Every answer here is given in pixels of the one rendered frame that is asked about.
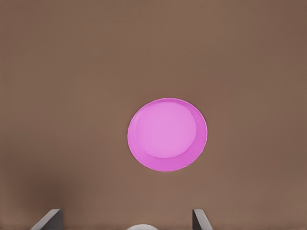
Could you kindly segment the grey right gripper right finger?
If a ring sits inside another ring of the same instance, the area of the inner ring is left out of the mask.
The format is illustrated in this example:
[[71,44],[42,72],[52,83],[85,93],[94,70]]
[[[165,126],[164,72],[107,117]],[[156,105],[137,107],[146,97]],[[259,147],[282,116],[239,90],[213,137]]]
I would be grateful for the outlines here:
[[192,229],[213,230],[213,227],[202,209],[195,208],[192,210]]

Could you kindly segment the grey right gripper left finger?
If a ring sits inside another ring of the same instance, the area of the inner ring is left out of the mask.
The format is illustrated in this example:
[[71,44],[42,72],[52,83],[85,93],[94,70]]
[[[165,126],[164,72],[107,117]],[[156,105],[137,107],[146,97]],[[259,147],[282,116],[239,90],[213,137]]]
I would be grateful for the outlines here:
[[30,230],[63,230],[63,211],[50,210]]

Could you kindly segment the pink plate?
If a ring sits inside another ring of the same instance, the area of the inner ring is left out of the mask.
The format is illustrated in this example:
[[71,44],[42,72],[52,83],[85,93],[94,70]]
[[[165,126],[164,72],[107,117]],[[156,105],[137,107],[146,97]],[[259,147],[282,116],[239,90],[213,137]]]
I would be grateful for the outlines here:
[[202,113],[187,101],[161,98],[132,117],[128,147],[143,166],[161,172],[183,169],[203,152],[208,128]]

